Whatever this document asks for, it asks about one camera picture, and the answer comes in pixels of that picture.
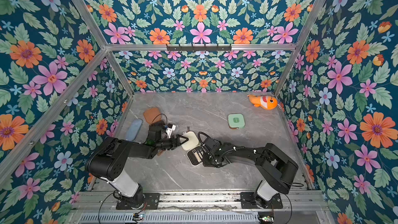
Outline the cream nail clipper case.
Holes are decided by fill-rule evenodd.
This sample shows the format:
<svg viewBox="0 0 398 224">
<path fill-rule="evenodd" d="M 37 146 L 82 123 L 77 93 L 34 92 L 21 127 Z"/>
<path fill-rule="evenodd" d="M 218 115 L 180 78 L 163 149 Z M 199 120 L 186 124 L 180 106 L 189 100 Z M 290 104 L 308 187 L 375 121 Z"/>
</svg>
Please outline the cream nail clipper case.
<svg viewBox="0 0 398 224">
<path fill-rule="evenodd" d="M 187 152 L 187 157 L 192 166 L 198 166 L 203 162 L 204 150 L 200 146 L 199 139 L 193 131 L 183 133 L 183 137 L 188 140 L 181 145 L 182 149 Z"/>
</svg>

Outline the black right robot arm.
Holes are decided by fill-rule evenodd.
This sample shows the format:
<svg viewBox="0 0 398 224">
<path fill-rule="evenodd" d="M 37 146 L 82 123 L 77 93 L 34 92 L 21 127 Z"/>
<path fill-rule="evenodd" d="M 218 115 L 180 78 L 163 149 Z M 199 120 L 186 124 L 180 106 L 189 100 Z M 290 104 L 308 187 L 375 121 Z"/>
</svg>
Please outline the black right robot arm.
<svg viewBox="0 0 398 224">
<path fill-rule="evenodd" d="M 222 143 L 205 135 L 199 140 L 204 151 L 202 164 L 205 167 L 222 168 L 233 163 L 255 167 L 263 176 L 250 204 L 266 208 L 277 194 L 287 195 L 294 183 L 298 164 L 272 143 L 264 147 L 249 148 Z"/>
</svg>

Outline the green nail clipper case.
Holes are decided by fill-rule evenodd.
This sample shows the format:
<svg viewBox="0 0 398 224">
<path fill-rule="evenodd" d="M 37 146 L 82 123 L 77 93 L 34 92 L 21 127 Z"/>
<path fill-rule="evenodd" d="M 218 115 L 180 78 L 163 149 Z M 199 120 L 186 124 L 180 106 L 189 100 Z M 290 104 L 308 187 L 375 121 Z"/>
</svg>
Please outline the green nail clipper case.
<svg viewBox="0 0 398 224">
<path fill-rule="evenodd" d="M 229 114 L 228 125 L 230 129 L 243 129 L 245 127 L 245 119 L 243 114 Z"/>
</svg>

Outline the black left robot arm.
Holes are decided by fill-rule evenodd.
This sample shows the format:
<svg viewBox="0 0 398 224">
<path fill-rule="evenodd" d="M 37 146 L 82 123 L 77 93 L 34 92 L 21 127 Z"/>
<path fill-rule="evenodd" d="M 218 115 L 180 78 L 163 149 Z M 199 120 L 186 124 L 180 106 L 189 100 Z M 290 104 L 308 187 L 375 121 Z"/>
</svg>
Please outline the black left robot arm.
<svg viewBox="0 0 398 224">
<path fill-rule="evenodd" d="M 153 159 L 159 151 L 174 150 L 189 141 L 183 135 L 174 135 L 173 131 L 172 124 L 160 120 L 149 126 L 143 144 L 107 137 L 90 156 L 86 171 L 111 184 L 116 191 L 114 198 L 119 201 L 117 209 L 139 209 L 145 205 L 143 187 L 125 169 L 127 159 Z"/>
</svg>

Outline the brown nail clipper case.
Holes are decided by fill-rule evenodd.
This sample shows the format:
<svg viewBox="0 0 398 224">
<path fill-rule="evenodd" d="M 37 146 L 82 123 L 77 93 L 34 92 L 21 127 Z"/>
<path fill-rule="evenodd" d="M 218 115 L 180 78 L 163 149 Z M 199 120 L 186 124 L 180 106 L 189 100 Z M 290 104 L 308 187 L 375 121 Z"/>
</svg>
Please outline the brown nail clipper case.
<svg viewBox="0 0 398 224">
<path fill-rule="evenodd" d="M 148 124 L 161 120 L 161 112 L 157 107 L 152 107 L 144 111 L 143 116 Z"/>
</svg>

